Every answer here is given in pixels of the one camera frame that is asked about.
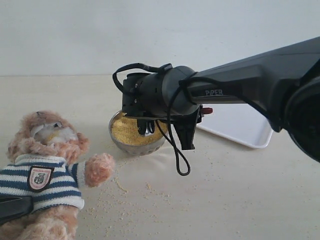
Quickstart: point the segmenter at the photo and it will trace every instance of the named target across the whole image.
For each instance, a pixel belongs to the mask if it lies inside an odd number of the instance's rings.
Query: table surface
[[[250,149],[197,129],[185,151],[191,174],[176,171],[168,143],[128,157],[112,142],[108,123],[121,93],[107,76],[0,78],[0,167],[23,115],[53,110],[91,140],[89,152],[107,152],[116,171],[99,188],[84,188],[78,240],[302,240],[320,236],[320,164],[283,131],[269,146]]]

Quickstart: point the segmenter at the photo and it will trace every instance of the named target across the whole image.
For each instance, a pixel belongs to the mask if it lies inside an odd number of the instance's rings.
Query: white tray
[[[199,129],[254,149],[268,146],[273,130],[268,120],[248,104],[204,104],[213,108]]]

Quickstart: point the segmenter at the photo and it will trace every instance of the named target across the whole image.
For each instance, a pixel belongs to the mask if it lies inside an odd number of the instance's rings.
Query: blue and white striped sweater
[[[52,169],[51,179],[42,191],[35,192],[28,184],[32,167]],[[37,182],[36,174],[34,178],[30,177],[30,181],[35,179],[34,185]],[[0,196],[32,196],[34,212],[58,205],[82,209],[84,200],[79,188],[85,185],[84,174],[85,162],[67,165],[63,157],[24,154],[16,159],[15,164],[0,170]]]

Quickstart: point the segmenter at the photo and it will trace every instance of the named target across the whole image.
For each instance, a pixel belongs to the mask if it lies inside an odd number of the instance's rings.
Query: cornmeal
[[[163,122],[158,123],[162,131],[166,133],[168,131],[167,124]],[[120,112],[115,118],[115,121],[111,126],[111,134],[119,142],[132,146],[151,144],[163,137],[157,125],[155,125],[154,134],[149,136],[141,136],[138,132],[137,120],[124,117],[123,112]]]

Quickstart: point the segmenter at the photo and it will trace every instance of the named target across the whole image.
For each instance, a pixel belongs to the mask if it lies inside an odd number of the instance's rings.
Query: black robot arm
[[[117,73],[130,69],[149,73],[128,74],[121,85]],[[195,148],[202,104],[247,103],[275,132],[286,129],[302,151],[320,161],[320,37],[199,72],[134,63],[118,69],[113,80],[126,116],[137,119],[140,129],[153,121],[173,125],[182,150]],[[176,148],[171,129],[169,135]]]

